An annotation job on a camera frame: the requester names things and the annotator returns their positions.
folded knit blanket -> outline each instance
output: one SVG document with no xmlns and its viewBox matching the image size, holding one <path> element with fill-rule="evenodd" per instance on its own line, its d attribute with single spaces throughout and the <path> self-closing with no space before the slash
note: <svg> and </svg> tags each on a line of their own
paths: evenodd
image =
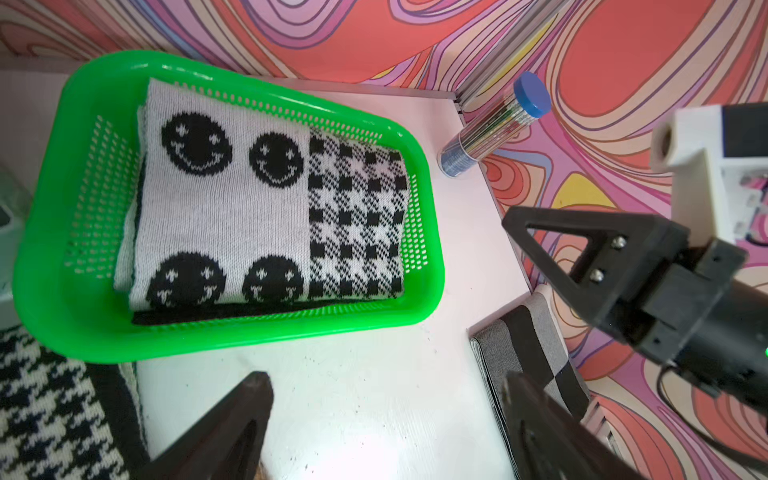
<svg viewBox="0 0 768 480">
<path fill-rule="evenodd" d="M 398 151 L 152 80 L 115 287 L 134 311 L 402 295 Z"/>
</svg>

black smiley face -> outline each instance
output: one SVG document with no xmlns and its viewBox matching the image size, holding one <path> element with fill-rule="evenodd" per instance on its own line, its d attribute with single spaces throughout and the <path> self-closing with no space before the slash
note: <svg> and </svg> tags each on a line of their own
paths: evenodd
<svg viewBox="0 0 768 480">
<path fill-rule="evenodd" d="M 160 264 L 149 283 L 147 301 L 155 309 L 213 305 L 226 281 L 214 259 L 199 253 L 177 253 Z"/>
<path fill-rule="evenodd" d="M 277 255 L 253 262 L 243 281 L 243 295 L 249 303 L 290 302 L 304 291 L 304 279 L 293 260 Z"/>
<path fill-rule="evenodd" d="M 177 114 L 163 126 L 170 160 L 193 175 L 214 175 L 232 162 L 232 145 L 221 126 L 202 114 Z"/>
<path fill-rule="evenodd" d="M 272 132 L 258 137 L 248 159 L 256 176 L 273 187 L 290 187 L 304 172 L 299 147 L 284 134 Z"/>
</svg>

clear plastic tube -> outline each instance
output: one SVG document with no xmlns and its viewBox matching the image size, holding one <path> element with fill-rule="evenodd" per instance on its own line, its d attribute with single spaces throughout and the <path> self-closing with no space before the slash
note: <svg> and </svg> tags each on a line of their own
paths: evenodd
<svg viewBox="0 0 768 480">
<path fill-rule="evenodd" d="M 489 105 L 448 142 L 438 157 L 440 170 L 449 177 L 467 171 L 550 108 L 544 84 L 534 74 L 524 73 L 514 91 Z"/>
</svg>

green plastic basket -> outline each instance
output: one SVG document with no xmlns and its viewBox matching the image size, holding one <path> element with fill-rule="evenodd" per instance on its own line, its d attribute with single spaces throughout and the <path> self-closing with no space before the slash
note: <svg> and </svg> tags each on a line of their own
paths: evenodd
<svg viewBox="0 0 768 480">
<path fill-rule="evenodd" d="M 402 242 L 404 295 L 269 316 L 133 325 L 127 295 L 112 289 L 112 275 L 138 176 L 136 112 L 150 78 L 400 150 L 412 182 Z M 41 343 L 107 363 L 409 325 L 432 313 L 444 283 L 429 166 L 401 125 L 173 55 L 127 51 L 84 65 L 64 87 L 13 293 L 19 317 Z"/>
</svg>

gingham check pattern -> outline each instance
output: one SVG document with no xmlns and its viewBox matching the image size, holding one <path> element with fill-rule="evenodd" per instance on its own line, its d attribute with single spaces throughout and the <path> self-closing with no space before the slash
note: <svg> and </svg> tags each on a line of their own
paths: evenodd
<svg viewBox="0 0 768 480">
<path fill-rule="evenodd" d="M 312 130 L 310 299 L 402 295 L 410 186 L 398 151 Z"/>
</svg>

